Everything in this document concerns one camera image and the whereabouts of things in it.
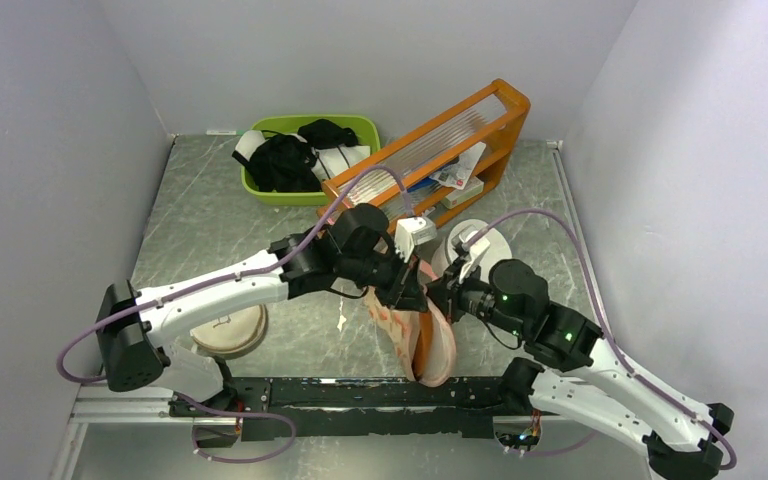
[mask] orange dish rack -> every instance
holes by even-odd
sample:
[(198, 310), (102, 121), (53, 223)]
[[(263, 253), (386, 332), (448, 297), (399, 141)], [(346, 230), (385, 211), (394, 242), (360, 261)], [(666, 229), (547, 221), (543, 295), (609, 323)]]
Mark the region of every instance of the orange dish rack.
[[(496, 79), (411, 133), (383, 147), (340, 175), (325, 181), (322, 189), (333, 201), (352, 178), (370, 165), (377, 164), (386, 165), (399, 173), (405, 186), (410, 189), (468, 148), (478, 142), (484, 142), (486, 148), (472, 172), (473, 176), (484, 182), (484, 189), (475, 197), (451, 209), (442, 205), (439, 205), (439, 209), (435, 208), (435, 214), (431, 218), (439, 227), (496, 188), (530, 108), (528, 97), (504, 80)], [(414, 213), (419, 215), (433, 206), (438, 206), (452, 190), (453, 188), (434, 182), (412, 191)], [(399, 187), (392, 177), (383, 171), (372, 172), (361, 179), (346, 196), (334, 216), (338, 216), (340, 210), (359, 203), (371, 203), (381, 208), (390, 219), (391, 230), (395, 227), (395, 221), (404, 216), (404, 203), (399, 195)], [(323, 207), (318, 210), (320, 216), (324, 214), (325, 209), (326, 207)]]

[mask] paper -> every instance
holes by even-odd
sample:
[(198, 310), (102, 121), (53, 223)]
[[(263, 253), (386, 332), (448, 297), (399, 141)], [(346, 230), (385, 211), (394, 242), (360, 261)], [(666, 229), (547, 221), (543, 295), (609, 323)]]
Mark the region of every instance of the paper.
[(478, 164), (478, 160), (484, 153), (485, 148), (487, 148), (487, 145), (483, 142), (476, 143), (460, 154), (457, 162), (446, 165), (432, 173), (431, 178), (444, 187), (463, 190), (466, 188), (466, 183), (469, 181), (469, 177), (472, 176), (472, 172), (475, 170), (475, 166)]

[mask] white cloth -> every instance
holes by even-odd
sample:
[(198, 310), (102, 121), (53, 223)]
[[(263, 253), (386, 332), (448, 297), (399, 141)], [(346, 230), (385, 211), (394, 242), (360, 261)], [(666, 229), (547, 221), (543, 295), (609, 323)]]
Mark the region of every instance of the white cloth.
[(358, 145), (356, 147), (328, 148), (326, 150), (316, 150), (319, 155), (319, 161), (311, 168), (313, 174), (320, 182), (329, 178), (336, 177), (343, 173), (349, 167), (355, 166), (370, 154), (369, 145)]
[(257, 150), (257, 147), (264, 143), (266, 143), (266, 138), (264, 138), (263, 132), (259, 130), (249, 130), (240, 137), (240, 141), (237, 142), (237, 146), (234, 150), (248, 160), (251, 158), (254, 151)]

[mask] white wall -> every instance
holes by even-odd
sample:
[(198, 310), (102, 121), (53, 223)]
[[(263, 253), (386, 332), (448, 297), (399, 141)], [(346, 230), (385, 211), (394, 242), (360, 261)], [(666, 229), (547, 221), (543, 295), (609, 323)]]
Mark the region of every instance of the white wall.
[(563, 158), (621, 344), (768, 478), (768, 2), (641, 0)]
[(47, 478), (77, 389), (56, 349), (130, 273), (168, 146), (94, 0), (0, 1), (0, 479)]
[(502, 77), (566, 132), (636, 0), (102, 0), (174, 133), (358, 113), (402, 135)]

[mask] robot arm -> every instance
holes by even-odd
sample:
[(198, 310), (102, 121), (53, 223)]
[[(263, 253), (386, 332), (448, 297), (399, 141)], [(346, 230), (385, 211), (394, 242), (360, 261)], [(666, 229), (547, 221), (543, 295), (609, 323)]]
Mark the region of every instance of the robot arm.
[(728, 407), (682, 395), (622, 351), (618, 358), (601, 328), (552, 302), (546, 280), (522, 261), (502, 260), (491, 268), (489, 282), (481, 281), (473, 265), (486, 248), (480, 240), (469, 250), (459, 246), (461, 256), (428, 285), (428, 296), (453, 321), (469, 313), (509, 332), (536, 360), (511, 362), (500, 386), (507, 403), (588, 425), (648, 456), (665, 478), (710, 479), (718, 473), (723, 454), (701, 422), (725, 435), (734, 416)]
[[(436, 227), (423, 218), (407, 218), (398, 222), (396, 234), (391, 237), (388, 225), (381, 210), (362, 204), (344, 212), (283, 267), (260, 275), (243, 278), (241, 274), (275, 265), (308, 232), (290, 235), (242, 262), (179, 283), (140, 291), (128, 282), (111, 285), (99, 319), (134, 305), (155, 302), (156, 307), (98, 332), (109, 388), (124, 392), (148, 385), (165, 387), (196, 401), (218, 397), (219, 403), (214, 405), (223, 409), (222, 402), (234, 396), (228, 391), (230, 373), (217, 360), (182, 348), (175, 339), (247, 307), (327, 290), (337, 278), (352, 280), (359, 288), (376, 287), (375, 294), (388, 307), (427, 311), (414, 249), (433, 239)], [(376, 250), (379, 242), (386, 245), (384, 252)], [(236, 280), (188, 291), (223, 275)], [(174, 302), (164, 302), (164, 296), (172, 292), (184, 294)]]

